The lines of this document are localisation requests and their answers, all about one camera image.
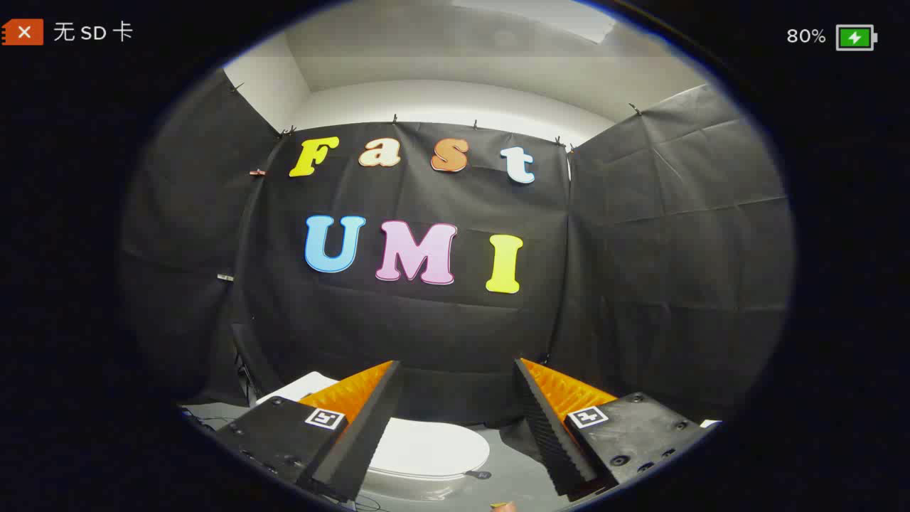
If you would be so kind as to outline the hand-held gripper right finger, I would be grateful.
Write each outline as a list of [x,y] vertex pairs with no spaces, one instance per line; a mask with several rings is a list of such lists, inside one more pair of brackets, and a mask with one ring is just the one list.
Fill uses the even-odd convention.
[[556,492],[568,498],[639,479],[714,428],[646,393],[618,398],[524,358],[514,360],[514,382],[540,460]]

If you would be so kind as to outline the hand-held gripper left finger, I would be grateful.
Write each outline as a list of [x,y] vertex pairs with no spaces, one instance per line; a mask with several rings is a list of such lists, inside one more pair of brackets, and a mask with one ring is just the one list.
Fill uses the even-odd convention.
[[381,363],[299,400],[267,399],[214,438],[276,479],[350,501],[360,493],[401,390],[400,362]]

